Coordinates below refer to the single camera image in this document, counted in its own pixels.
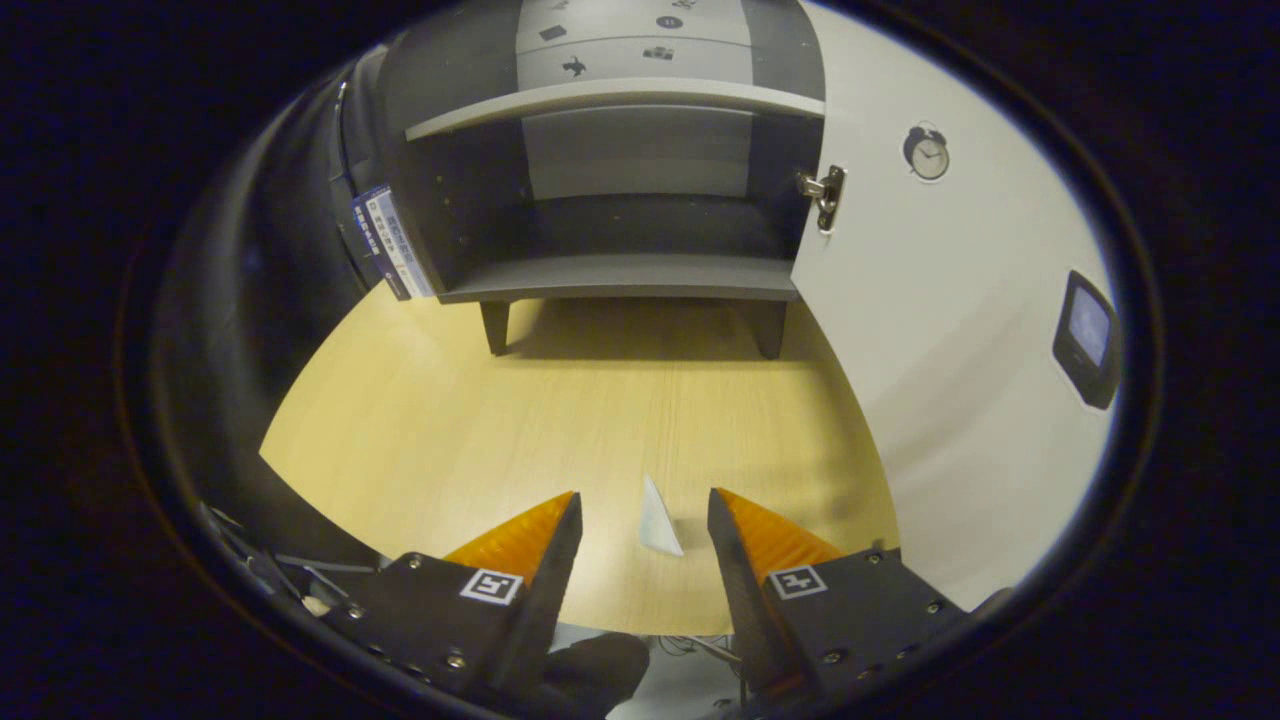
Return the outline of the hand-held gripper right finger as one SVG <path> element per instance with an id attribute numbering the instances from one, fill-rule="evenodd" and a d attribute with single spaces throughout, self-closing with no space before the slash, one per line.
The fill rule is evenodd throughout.
<path id="1" fill-rule="evenodd" d="M 708 497 L 742 679 L 762 701 L 859 701 L 970 621 L 899 551 L 845 553 L 724 488 Z"/>

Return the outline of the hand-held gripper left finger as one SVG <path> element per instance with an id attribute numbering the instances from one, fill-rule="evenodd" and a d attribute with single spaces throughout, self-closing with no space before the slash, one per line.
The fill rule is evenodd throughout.
<path id="1" fill-rule="evenodd" d="M 404 553 L 361 577 L 323 621 L 448 694 L 518 700 L 541 680 L 581 538 L 581 497 L 564 492 L 445 557 Z"/>

